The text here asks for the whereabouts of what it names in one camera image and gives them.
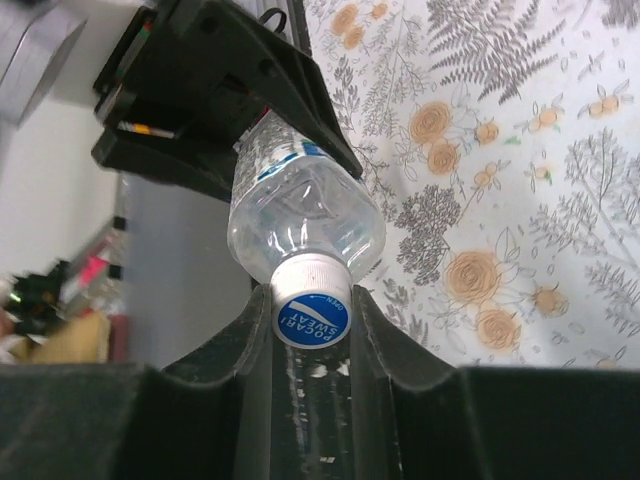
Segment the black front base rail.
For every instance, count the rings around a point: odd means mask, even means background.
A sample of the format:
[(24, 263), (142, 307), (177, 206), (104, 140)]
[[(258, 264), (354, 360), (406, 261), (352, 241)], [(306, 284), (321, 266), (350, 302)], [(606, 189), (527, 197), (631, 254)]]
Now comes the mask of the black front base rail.
[(390, 379), (346, 344), (273, 347), (270, 478), (400, 479)]

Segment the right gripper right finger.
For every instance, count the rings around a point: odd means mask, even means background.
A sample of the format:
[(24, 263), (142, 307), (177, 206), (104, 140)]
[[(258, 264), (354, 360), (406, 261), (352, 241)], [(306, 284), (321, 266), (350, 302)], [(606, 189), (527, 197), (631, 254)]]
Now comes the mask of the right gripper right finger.
[(356, 287), (350, 335), (358, 479), (635, 479), (633, 370), (459, 367)]

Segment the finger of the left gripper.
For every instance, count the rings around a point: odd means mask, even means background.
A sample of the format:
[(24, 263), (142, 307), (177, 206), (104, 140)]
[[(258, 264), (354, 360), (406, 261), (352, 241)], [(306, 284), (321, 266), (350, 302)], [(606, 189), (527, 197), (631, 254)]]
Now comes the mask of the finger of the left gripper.
[(104, 169), (231, 201), (237, 161), (231, 147), (106, 129), (91, 155)]
[(178, 91), (206, 108), (225, 75), (315, 142), (354, 178), (363, 169), (341, 132), (318, 65), (233, 1), (166, 1), (164, 25), (178, 42), (179, 64), (193, 67)]

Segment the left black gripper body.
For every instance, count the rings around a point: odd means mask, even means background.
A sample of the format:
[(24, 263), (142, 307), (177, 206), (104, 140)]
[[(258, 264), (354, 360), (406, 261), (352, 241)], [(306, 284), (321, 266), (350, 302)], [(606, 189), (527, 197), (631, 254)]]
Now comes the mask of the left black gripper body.
[(161, 1), (141, 7), (94, 83), (104, 139), (237, 140), (266, 103), (241, 75), (245, 20), (265, 32), (261, 1)]

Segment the floral tablecloth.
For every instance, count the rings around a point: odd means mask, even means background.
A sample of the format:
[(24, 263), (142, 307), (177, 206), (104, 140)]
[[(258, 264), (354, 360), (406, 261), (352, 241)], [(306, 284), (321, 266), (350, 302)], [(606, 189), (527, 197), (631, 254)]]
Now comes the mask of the floral tablecloth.
[(639, 365), (639, 5), (308, 1), (387, 222), (365, 286), (453, 364)]

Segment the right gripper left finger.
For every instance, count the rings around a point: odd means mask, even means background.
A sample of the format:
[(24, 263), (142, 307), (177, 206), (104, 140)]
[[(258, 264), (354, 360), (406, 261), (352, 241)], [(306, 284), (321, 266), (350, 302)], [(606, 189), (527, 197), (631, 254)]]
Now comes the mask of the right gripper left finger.
[(5, 366), (5, 479), (265, 479), (271, 449), (271, 293), (163, 370)]

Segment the clear bottle blue label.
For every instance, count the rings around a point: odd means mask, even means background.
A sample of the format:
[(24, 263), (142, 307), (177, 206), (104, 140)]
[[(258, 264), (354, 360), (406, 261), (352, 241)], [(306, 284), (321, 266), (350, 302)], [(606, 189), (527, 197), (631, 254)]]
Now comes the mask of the clear bottle blue label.
[(268, 282), (292, 255), (321, 253), (360, 281), (385, 240), (385, 220), (365, 186), (275, 113), (241, 139), (227, 242), (253, 279)]

